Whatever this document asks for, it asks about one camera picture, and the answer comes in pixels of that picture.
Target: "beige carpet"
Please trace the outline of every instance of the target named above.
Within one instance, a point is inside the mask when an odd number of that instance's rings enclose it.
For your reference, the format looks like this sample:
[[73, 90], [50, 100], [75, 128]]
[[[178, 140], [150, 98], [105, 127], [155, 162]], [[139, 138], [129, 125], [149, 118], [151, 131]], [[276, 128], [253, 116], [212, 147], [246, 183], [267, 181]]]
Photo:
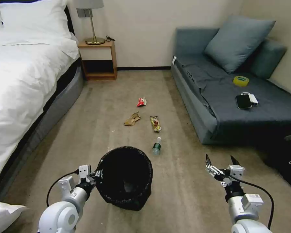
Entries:
[[[148, 104], [137, 108], [138, 98], [143, 96]], [[124, 126], [138, 110], [142, 119], [133, 127]], [[155, 115], [162, 127], [159, 134], [153, 132], [149, 120]], [[162, 151], [154, 157], [151, 148], [158, 135]], [[105, 203], [95, 189], [76, 232], [230, 232], [225, 191], [205, 171], [206, 153], [219, 168], [227, 167], [230, 155], [236, 157], [246, 167], [244, 179], [264, 187], [274, 197], [273, 232], [291, 232], [291, 187], [264, 165], [252, 148], [201, 145], [170, 71], [119, 72], [116, 81], [88, 82], [10, 188], [5, 201], [26, 205], [29, 210], [7, 232], [36, 232], [53, 181], [79, 165], [95, 168], [107, 151], [124, 145], [137, 147], [150, 158], [152, 195], [141, 211], [134, 212]], [[265, 205], [260, 220], [267, 224], [268, 197], [255, 188], [245, 185], [244, 189], [262, 196]], [[50, 203], [59, 200], [60, 191], [54, 187]]]

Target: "smartphone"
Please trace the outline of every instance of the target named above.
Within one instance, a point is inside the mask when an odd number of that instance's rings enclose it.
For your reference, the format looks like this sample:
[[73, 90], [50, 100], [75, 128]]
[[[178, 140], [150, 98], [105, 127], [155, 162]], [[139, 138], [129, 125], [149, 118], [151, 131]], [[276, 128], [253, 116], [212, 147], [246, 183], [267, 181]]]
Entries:
[[251, 108], [252, 103], [250, 101], [249, 95], [238, 95], [236, 96], [236, 104], [239, 109], [246, 109], [246, 108]]

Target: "wall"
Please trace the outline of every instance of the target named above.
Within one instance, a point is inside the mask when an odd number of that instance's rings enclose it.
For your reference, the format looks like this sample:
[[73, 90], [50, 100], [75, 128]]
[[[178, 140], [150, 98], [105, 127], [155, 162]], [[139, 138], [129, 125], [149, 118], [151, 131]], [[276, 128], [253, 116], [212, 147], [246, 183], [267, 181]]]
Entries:
[[252, 18], [275, 19], [270, 38], [288, 47], [271, 81], [291, 93], [291, 0], [244, 0], [241, 14]]
[[[242, 0], [105, 0], [93, 10], [96, 35], [116, 39], [119, 67], [170, 66], [178, 26], [218, 26]], [[78, 18], [68, 4], [78, 39], [92, 35], [89, 18]]]

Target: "gray sofa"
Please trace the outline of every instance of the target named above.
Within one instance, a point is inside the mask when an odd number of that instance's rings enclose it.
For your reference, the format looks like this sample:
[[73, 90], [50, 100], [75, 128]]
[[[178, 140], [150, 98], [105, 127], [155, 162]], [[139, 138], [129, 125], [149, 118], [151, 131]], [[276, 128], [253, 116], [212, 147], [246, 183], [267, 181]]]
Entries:
[[[255, 144], [291, 135], [291, 94], [267, 79], [286, 52], [266, 39], [235, 72], [226, 73], [204, 55], [217, 28], [177, 28], [171, 72], [202, 144]], [[246, 87], [233, 84], [242, 75]], [[237, 108], [235, 97], [254, 94], [258, 106]]]

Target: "sofa armrest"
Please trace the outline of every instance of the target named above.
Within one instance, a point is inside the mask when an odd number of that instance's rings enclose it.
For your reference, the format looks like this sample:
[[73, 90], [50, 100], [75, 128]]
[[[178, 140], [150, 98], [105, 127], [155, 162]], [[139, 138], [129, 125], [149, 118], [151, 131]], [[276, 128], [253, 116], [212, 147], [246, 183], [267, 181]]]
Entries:
[[218, 28], [176, 28], [174, 56], [204, 53], [218, 30]]
[[246, 70], [259, 78], [268, 79], [287, 51], [283, 44], [265, 39], [245, 62]]

